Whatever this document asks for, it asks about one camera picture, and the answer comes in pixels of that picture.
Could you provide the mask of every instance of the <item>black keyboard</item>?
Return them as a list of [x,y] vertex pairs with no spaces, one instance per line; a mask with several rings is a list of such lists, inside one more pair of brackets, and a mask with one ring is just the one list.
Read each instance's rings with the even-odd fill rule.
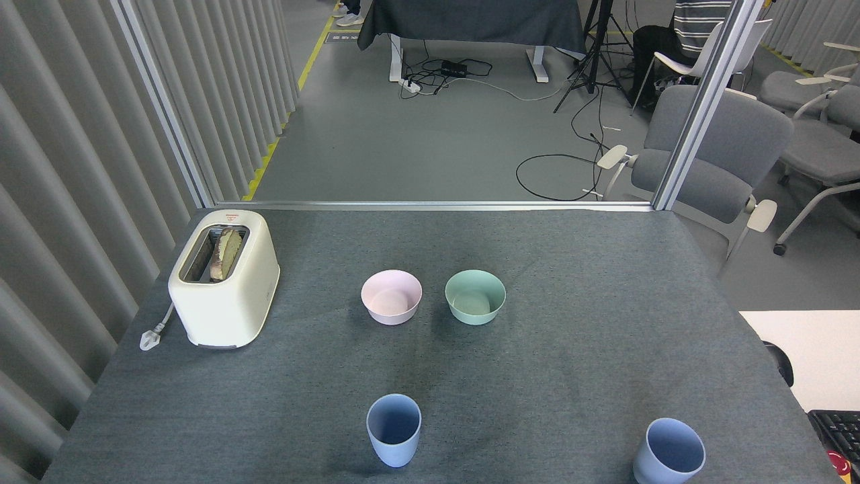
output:
[[810,410],[809,420],[829,450],[851,461],[852,481],[860,482],[860,411]]

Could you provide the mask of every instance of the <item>toaster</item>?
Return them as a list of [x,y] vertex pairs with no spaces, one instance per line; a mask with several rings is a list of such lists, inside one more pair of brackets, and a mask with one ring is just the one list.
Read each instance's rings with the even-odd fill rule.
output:
[[[221,232],[241,242],[233,263],[212,279]],[[168,291],[192,343],[216,349],[245,346],[260,334],[272,306],[280,266],[266,221],[248,210],[217,210],[200,221],[176,261]]]

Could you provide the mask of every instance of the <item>white table leg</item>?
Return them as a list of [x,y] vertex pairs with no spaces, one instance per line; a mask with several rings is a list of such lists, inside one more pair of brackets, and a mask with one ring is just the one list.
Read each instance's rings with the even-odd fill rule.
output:
[[533,49],[526,49],[525,55],[528,56],[531,69],[535,72],[535,79],[541,84],[548,83],[550,75],[544,69],[544,46],[535,46]]
[[391,35],[391,70],[388,72],[388,80],[392,83],[400,81],[403,73],[403,50],[400,48],[400,37]]

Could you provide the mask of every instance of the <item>green bowl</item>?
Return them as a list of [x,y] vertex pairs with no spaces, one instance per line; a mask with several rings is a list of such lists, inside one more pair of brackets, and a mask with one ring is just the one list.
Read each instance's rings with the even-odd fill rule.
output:
[[505,303],[505,285],[483,270],[458,272],[445,285],[451,313],[467,325],[489,323]]

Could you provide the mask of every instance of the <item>pink bowl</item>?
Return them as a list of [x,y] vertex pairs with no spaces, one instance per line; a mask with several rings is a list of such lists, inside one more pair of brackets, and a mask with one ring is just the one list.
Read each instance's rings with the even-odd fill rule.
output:
[[415,314],[421,294],[421,283],[415,276],[402,270],[383,270],[365,281],[361,302],[376,321],[392,326]]

